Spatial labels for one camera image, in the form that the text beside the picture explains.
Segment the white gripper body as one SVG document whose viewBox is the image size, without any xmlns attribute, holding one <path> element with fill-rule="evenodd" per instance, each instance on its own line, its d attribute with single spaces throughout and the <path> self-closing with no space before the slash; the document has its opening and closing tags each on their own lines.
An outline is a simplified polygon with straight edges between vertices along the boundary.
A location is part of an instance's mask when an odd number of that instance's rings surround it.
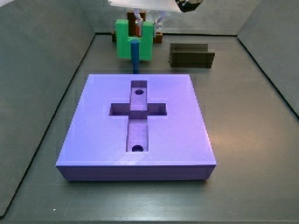
<svg viewBox="0 0 299 224">
<path fill-rule="evenodd" d="M 132 9 L 180 12 L 174 0 L 106 0 L 110 6 Z"/>
</svg>

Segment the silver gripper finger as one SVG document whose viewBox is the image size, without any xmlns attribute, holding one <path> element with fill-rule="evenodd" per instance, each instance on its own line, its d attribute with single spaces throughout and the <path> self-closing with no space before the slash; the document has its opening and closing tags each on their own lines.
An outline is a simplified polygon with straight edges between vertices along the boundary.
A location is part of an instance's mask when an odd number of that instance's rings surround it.
<svg viewBox="0 0 299 224">
<path fill-rule="evenodd" d="M 160 10 L 158 11 L 158 18 L 153 21 L 153 27 L 154 27 L 156 30 L 161 26 L 161 22 L 164 20 L 164 17 L 165 17 L 165 11 Z"/>
<path fill-rule="evenodd" d="M 133 14 L 134 14 L 136 24 L 137 24 L 137 26 L 141 26 L 142 18 L 141 18 L 141 14 L 140 14 L 140 9 L 133 9 Z"/>
</svg>

